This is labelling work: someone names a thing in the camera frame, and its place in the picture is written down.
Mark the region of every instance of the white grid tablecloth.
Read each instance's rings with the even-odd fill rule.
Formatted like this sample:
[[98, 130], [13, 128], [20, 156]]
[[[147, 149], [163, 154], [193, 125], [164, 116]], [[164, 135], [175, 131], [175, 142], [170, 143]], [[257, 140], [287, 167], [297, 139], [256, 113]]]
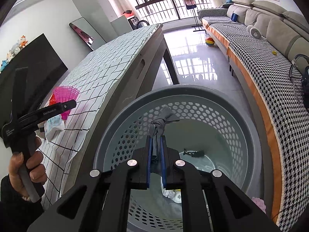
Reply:
[[42, 197], [44, 209], [61, 197], [72, 158], [81, 149], [108, 90], [158, 28], [159, 25], [143, 27], [101, 46], [87, 55], [61, 83], [77, 88], [80, 94], [76, 108], [65, 122], [65, 130], [57, 131], [49, 143], [43, 140], [39, 148], [44, 154], [42, 163], [48, 176]]

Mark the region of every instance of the sofa armrest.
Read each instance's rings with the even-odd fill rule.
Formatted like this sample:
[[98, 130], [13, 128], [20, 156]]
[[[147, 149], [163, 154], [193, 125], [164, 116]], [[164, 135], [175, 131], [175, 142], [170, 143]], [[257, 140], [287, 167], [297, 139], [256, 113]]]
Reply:
[[197, 11], [197, 16], [200, 21], [203, 17], [222, 17], [227, 16], [228, 9], [225, 8], [210, 8]]

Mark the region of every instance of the table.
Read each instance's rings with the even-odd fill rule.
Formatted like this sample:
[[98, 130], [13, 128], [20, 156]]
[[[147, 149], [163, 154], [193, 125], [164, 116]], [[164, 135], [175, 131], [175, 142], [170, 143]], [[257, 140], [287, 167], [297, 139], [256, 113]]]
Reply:
[[65, 122], [39, 150], [44, 154], [48, 180], [44, 209], [92, 169], [98, 143], [112, 119], [135, 98], [151, 91], [164, 58], [173, 84], [179, 84], [162, 25], [134, 30], [91, 52], [61, 86], [80, 91]]

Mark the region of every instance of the hand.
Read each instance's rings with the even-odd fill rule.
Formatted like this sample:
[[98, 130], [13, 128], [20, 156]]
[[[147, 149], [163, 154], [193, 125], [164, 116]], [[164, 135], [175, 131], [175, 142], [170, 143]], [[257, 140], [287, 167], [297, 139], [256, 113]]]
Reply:
[[[41, 145], [41, 140], [39, 137], [36, 137], [36, 147], [39, 148]], [[45, 167], [41, 162], [43, 161], [43, 154], [40, 151], [36, 151], [32, 157], [26, 162], [27, 168], [34, 168], [30, 172], [30, 178], [35, 183], [45, 184], [47, 181], [47, 175], [45, 172]], [[12, 187], [16, 190], [16, 192], [20, 193], [23, 197], [28, 198], [29, 194], [18, 175], [18, 169], [24, 162], [23, 153], [13, 154], [9, 163], [9, 177]]]

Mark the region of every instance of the sofa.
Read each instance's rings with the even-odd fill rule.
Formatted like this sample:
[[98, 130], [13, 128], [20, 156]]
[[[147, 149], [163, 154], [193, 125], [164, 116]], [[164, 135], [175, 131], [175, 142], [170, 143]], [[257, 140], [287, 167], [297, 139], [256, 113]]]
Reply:
[[[275, 3], [233, 0], [228, 8], [198, 11], [240, 81], [252, 109], [263, 155], [267, 215], [288, 231], [309, 203], [309, 113], [297, 101], [288, 78], [297, 54], [309, 55], [309, 24]], [[238, 15], [232, 21], [233, 13]], [[262, 38], [253, 38], [253, 25]], [[308, 64], [298, 59], [300, 71]], [[293, 75], [301, 78], [297, 69]], [[299, 98], [301, 80], [295, 80]]]

